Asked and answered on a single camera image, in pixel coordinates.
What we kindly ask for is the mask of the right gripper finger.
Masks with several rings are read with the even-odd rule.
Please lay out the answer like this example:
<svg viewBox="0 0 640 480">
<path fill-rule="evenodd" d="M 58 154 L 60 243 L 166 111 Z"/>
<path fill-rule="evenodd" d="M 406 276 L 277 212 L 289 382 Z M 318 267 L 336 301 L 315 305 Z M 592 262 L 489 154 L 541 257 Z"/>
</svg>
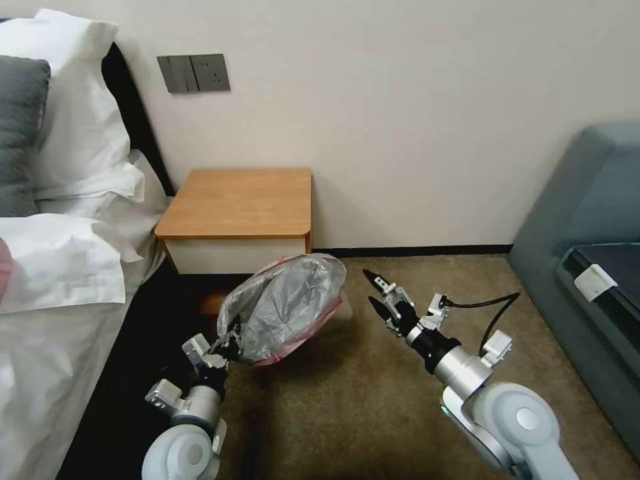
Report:
<svg viewBox="0 0 640 480">
<path fill-rule="evenodd" d="M 363 274 L 380 294 L 382 302 L 388 307 L 394 307 L 399 302 L 407 302 L 407 292 L 396 283 L 386 280 L 382 275 L 363 269 Z"/>
<path fill-rule="evenodd" d="M 403 335 L 401 327 L 402 316 L 399 312 L 399 305 L 402 304 L 404 300 L 394 296 L 384 296 L 382 299 L 368 296 L 368 301 L 376 314 L 383 320 L 388 330 L 394 335 Z"/>
</svg>

